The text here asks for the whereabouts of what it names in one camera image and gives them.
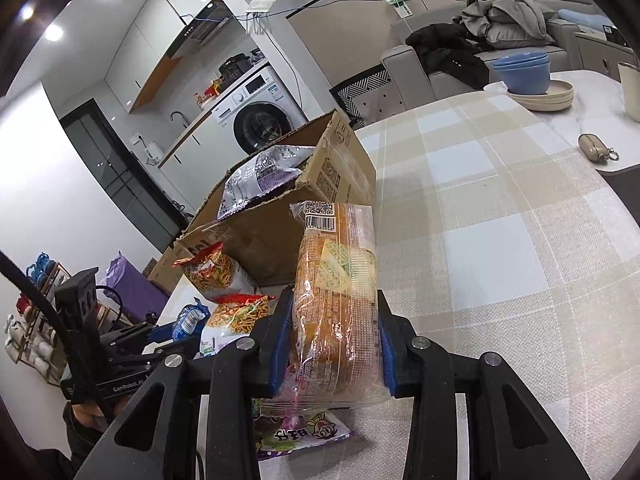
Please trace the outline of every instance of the ceiling light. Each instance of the ceiling light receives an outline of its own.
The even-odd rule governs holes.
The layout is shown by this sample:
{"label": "ceiling light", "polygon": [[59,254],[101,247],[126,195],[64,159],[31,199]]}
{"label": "ceiling light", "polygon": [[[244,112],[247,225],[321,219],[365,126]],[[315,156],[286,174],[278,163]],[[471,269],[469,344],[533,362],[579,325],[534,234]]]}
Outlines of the ceiling light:
{"label": "ceiling light", "polygon": [[22,17],[23,20],[28,20],[31,16],[33,16],[33,7],[31,7],[30,5],[25,5],[22,8],[22,12],[20,13],[20,16]]}
{"label": "ceiling light", "polygon": [[62,38],[62,34],[62,29],[57,25],[54,25],[53,23],[51,23],[51,25],[47,27],[47,30],[44,31],[44,37],[49,41],[59,40],[60,38]]}

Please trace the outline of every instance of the silver screw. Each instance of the silver screw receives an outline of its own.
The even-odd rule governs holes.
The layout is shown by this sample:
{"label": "silver screw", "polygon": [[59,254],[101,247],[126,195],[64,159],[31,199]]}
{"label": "silver screw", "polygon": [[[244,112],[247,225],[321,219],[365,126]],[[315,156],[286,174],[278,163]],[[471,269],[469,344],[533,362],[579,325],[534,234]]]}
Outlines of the silver screw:
{"label": "silver screw", "polygon": [[418,335],[411,339],[411,346],[419,350],[424,350],[425,348],[429,348],[429,346],[431,346],[431,341],[425,338],[425,336]]}
{"label": "silver screw", "polygon": [[182,356],[178,354],[172,354],[164,360],[164,364],[169,368],[175,368],[182,363]]}
{"label": "silver screw", "polygon": [[236,341],[236,348],[240,350],[250,350],[255,345],[255,341],[250,337],[241,337]]}
{"label": "silver screw", "polygon": [[502,362],[502,358],[495,352],[484,354],[484,362],[490,366],[497,366]]}

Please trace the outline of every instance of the kitchen faucet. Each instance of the kitchen faucet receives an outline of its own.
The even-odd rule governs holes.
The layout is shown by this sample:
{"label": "kitchen faucet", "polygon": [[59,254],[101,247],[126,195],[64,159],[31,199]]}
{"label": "kitchen faucet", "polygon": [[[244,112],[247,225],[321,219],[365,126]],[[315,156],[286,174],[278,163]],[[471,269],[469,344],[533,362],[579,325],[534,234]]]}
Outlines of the kitchen faucet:
{"label": "kitchen faucet", "polygon": [[189,126],[189,120],[184,116],[184,114],[182,112],[179,112],[178,110],[176,110],[175,112],[171,112],[171,120],[174,120],[174,115],[175,114],[179,114],[180,117],[182,117],[182,120],[184,121],[184,127],[186,128],[187,126]]}

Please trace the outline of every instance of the gray clothing pile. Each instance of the gray clothing pile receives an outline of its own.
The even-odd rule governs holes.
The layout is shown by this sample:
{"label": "gray clothing pile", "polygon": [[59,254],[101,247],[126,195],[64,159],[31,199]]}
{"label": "gray clothing pile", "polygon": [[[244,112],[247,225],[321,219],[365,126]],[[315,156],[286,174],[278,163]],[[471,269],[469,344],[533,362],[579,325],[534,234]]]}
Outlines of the gray clothing pile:
{"label": "gray clothing pile", "polygon": [[555,12],[536,0],[476,0],[455,19],[494,48],[545,46],[554,42],[546,20]]}

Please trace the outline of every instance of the cardboard box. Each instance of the cardboard box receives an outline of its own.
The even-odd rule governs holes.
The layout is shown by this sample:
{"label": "cardboard box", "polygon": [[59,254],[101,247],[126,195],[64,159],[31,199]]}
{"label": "cardboard box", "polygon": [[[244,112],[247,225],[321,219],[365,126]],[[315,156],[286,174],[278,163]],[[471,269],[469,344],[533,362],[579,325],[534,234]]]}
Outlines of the cardboard box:
{"label": "cardboard box", "polygon": [[358,137],[338,112],[307,123],[265,149],[274,144],[316,147],[295,181],[295,188],[217,222],[225,182],[233,171],[255,156],[250,155],[226,172],[196,213],[189,231],[175,243],[195,254],[222,240],[225,253],[261,286],[292,283],[295,279],[303,226],[294,220],[289,204],[320,200],[373,205],[376,199],[376,170]]}
{"label": "cardboard box", "polygon": [[191,253],[182,245],[174,244],[173,247],[167,248],[162,254],[162,258],[156,263],[147,279],[158,286],[160,290],[171,295],[183,276],[182,270],[179,267],[172,267],[172,265],[175,260],[189,258],[190,256]]}

